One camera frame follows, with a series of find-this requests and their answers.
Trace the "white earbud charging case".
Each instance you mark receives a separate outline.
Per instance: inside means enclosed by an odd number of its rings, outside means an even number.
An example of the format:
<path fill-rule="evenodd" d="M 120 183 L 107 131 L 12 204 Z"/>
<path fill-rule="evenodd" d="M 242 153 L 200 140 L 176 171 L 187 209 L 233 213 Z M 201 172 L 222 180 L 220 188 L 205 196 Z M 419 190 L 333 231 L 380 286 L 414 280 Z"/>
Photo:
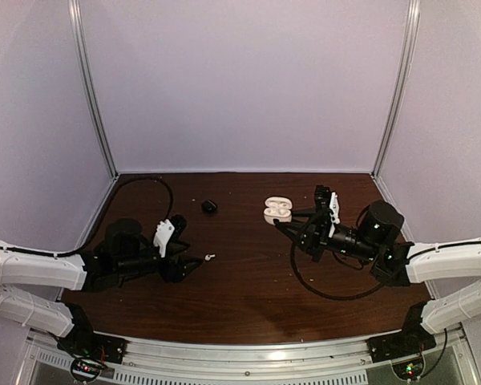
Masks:
<path fill-rule="evenodd" d="M 268 197 L 265 200 L 264 219 L 270 225 L 274 221 L 291 222 L 293 203 L 286 197 Z"/>

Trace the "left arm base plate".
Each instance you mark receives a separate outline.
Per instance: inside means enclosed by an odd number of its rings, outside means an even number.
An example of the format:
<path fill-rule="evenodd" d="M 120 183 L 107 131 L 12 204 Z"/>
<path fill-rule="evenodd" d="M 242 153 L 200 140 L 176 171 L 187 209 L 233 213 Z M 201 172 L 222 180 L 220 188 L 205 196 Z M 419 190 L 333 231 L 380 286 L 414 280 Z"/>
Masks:
<path fill-rule="evenodd" d="M 91 359 L 98 363 L 121 364 L 127 340 L 100 333 L 69 333 L 65 338 L 55 336 L 57 347 L 74 358 Z"/>

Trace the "black earbud charging case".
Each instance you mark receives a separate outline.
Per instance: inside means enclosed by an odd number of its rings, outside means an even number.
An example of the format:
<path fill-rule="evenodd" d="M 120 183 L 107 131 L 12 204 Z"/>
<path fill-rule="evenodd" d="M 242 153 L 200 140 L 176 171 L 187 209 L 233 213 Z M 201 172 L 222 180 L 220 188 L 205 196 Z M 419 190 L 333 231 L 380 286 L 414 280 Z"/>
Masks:
<path fill-rule="evenodd" d="M 206 200 L 201 203 L 201 209 L 206 214 L 214 214 L 218 210 L 218 206 L 215 202 Z"/>

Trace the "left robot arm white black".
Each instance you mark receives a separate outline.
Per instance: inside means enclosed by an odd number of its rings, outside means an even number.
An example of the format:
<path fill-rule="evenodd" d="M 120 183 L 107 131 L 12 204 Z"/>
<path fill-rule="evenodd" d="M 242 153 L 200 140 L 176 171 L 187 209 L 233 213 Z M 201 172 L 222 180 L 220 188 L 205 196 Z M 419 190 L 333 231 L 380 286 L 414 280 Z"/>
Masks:
<path fill-rule="evenodd" d="M 189 245 L 180 240 L 186 224 L 182 216 L 174 216 L 146 238 L 138 221 L 121 218 L 106 228 L 91 251 L 56 253 L 0 241 L 0 317 L 44 330 L 82 356 L 91 356 L 99 349 L 99 338 L 79 306 L 52 302 L 21 287 L 100 293 L 149 274 L 159 274 L 166 283 L 182 282 L 203 263 L 186 255 Z"/>

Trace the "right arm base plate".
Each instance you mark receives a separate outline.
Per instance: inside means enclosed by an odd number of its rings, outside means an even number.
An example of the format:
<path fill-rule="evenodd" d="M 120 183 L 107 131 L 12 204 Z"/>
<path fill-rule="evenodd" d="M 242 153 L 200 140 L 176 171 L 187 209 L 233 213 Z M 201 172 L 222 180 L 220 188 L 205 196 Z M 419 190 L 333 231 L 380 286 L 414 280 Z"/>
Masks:
<path fill-rule="evenodd" d="M 436 347 L 436 340 L 432 334 L 423 330 L 401 330 L 369 338 L 367 346 L 372 362 L 380 363 L 432 349 Z"/>

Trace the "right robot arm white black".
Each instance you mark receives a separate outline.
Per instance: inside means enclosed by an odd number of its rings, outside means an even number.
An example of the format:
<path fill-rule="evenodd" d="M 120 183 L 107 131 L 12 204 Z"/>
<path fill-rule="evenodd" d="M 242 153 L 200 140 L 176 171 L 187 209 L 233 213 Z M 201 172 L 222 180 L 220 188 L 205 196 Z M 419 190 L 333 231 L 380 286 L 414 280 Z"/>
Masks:
<path fill-rule="evenodd" d="M 394 345 L 413 353 L 428 334 L 481 315 L 481 237 L 448 243 L 399 242 L 404 217 L 385 201 L 366 206 L 356 227 L 342 225 L 337 197 L 319 198 L 314 208 L 293 210 L 291 200 L 270 197 L 264 218 L 313 260 L 325 251 L 370 265 L 379 286 L 403 287 L 443 278 L 475 277 L 476 282 L 418 306 L 418 323 L 395 336 Z"/>

